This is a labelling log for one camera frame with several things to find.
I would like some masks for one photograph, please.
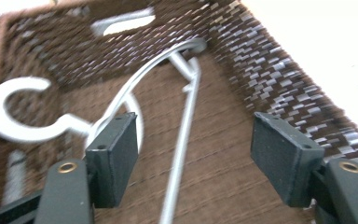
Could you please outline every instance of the wicker basket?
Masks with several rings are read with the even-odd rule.
[[[32,126],[62,114],[98,119],[113,96],[148,60],[172,45],[203,37],[196,55],[202,78],[175,223],[308,223],[309,213],[282,204],[250,158],[255,111],[288,120],[326,149],[326,158],[358,160],[358,130],[238,1],[82,2],[0,18],[0,83],[45,77],[48,91],[21,92],[11,115]],[[96,36],[91,25],[153,7],[144,27]],[[165,195],[186,81],[170,63],[153,69],[134,93],[145,118],[145,141],[119,208],[98,210],[97,223],[156,223]],[[7,157],[26,154],[25,193],[43,188],[48,167],[79,157],[83,139],[69,133],[40,145],[0,139],[0,204]]]

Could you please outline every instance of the white curved piece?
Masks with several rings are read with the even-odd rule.
[[[124,84],[121,90],[116,95],[115,99],[110,103],[110,105],[105,110],[103,116],[97,120],[95,125],[92,126],[87,140],[87,146],[92,142],[92,140],[101,132],[101,130],[106,126],[106,124],[112,120],[115,114],[118,112],[120,106],[124,103],[126,95],[135,88],[135,86],[141,81],[141,79],[149,72],[153,67],[162,62],[163,60],[177,56],[176,52],[192,49],[194,52],[201,52],[206,49],[206,42],[202,38],[194,38],[191,40],[184,41],[180,44],[177,44],[170,49],[165,50],[160,53],[158,56],[150,60],[144,66],[142,66],[132,77]],[[191,75],[182,74],[187,80],[191,80]]]
[[[71,114],[65,114],[47,127],[31,127],[19,123],[7,112],[8,96],[16,91],[44,91],[50,85],[41,77],[18,77],[0,85],[0,136],[19,143],[36,143],[55,138],[65,131],[88,135],[90,123]]]

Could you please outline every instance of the white surface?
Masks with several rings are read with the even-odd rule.
[[[242,0],[358,125],[358,0]]]
[[[0,0],[0,16],[10,11],[52,4],[50,0]]]

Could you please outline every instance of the silver metal bar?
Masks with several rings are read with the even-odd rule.
[[[159,224],[171,224],[174,217],[177,198],[179,196],[180,182],[187,151],[187,142],[190,135],[191,123],[194,109],[196,107],[197,93],[200,85],[200,68],[197,59],[190,60],[192,67],[193,80],[184,87],[187,92],[185,110],[182,116],[182,123],[179,130],[179,136],[176,142],[176,149],[172,161],[172,170],[168,182],[167,192],[165,194],[164,205],[162,208]]]
[[[23,196],[25,189],[25,153],[16,149],[10,153],[7,162],[7,176],[2,205],[12,203]]]

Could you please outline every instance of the woven basket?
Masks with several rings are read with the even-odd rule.
[[[194,37],[202,72],[175,223],[309,223],[284,205],[250,158],[255,111],[286,119],[326,149],[326,158],[358,161],[358,129],[335,107],[238,1],[82,2],[0,18],[0,83],[44,77],[48,91],[9,98],[12,117],[31,126],[73,113],[96,121],[130,75],[154,56]],[[141,28],[96,36],[98,20],[153,7]],[[134,90],[145,119],[142,152],[119,208],[96,211],[97,223],[156,223],[165,196],[187,83],[170,64],[153,69]],[[84,139],[69,133],[40,145],[0,138],[0,204],[7,157],[26,154],[25,193],[44,186],[47,169],[79,158]]]

